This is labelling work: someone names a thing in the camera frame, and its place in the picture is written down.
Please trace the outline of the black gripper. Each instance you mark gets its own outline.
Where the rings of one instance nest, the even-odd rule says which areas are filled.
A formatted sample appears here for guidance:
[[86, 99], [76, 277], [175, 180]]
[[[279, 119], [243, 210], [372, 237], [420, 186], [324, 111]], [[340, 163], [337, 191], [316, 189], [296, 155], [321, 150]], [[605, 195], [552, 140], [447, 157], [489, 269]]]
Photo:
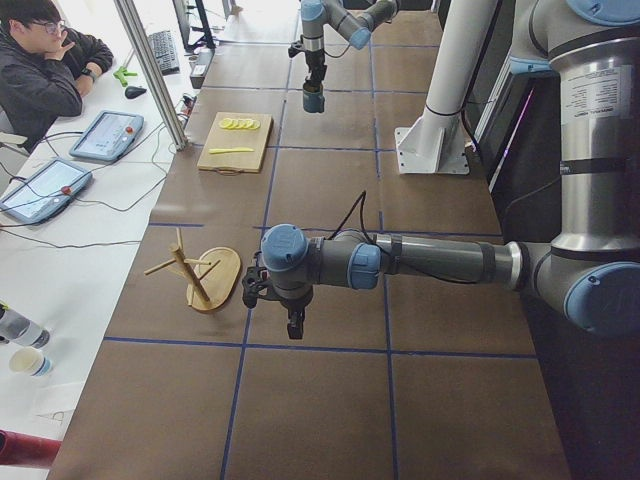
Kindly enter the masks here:
[[262, 264], [260, 252], [254, 253], [253, 264], [247, 268], [241, 284], [242, 301], [247, 308], [255, 308], [259, 300], [279, 302], [288, 310], [288, 337], [291, 340], [303, 339], [305, 308], [313, 299], [311, 285], [296, 287], [293, 291], [285, 291], [277, 287], [267, 268]]
[[294, 58], [298, 54], [305, 56], [309, 75], [304, 82], [305, 88], [321, 88], [326, 74], [327, 66], [325, 60], [324, 38], [301, 37], [290, 44], [288, 56]]

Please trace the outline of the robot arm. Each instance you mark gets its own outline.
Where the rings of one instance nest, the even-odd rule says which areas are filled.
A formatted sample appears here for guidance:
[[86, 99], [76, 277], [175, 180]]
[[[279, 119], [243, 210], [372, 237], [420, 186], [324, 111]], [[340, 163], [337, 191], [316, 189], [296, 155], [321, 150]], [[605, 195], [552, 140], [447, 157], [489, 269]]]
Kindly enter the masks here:
[[[450, 136], [460, 134], [465, 93], [498, 1], [451, 1], [421, 117], [396, 129], [401, 173], [453, 172]], [[323, 112], [324, 25], [360, 49], [401, 1], [377, 1], [357, 17], [343, 1], [301, 1], [307, 112]], [[290, 339], [303, 337], [313, 285], [372, 289], [383, 274], [462, 284], [504, 283], [544, 300], [601, 336], [639, 331], [639, 234], [630, 220], [631, 165], [639, 161], [639, 1], [516, 1], [514, 74], [560, 76], [561, 232], [550, 243], [504, 246], [361, 231], [307, 239], [291, 224], [261, 240], [242, 279], [243, 302], [277, 301]]]
[[303, 84], [305, 93], [319, 94], [326, 75], [324, 27], [328, 25], [349, 46], [362, 49], [372, 32], [382, 23], [392, 20], [400, 10], [399, 1], [375, 1], [361, 14], [350, 13], [342, 1], [304, 0], [300, 2], [302, 33], [288, 50], [290, 58], [303, 53], [308, 75]]

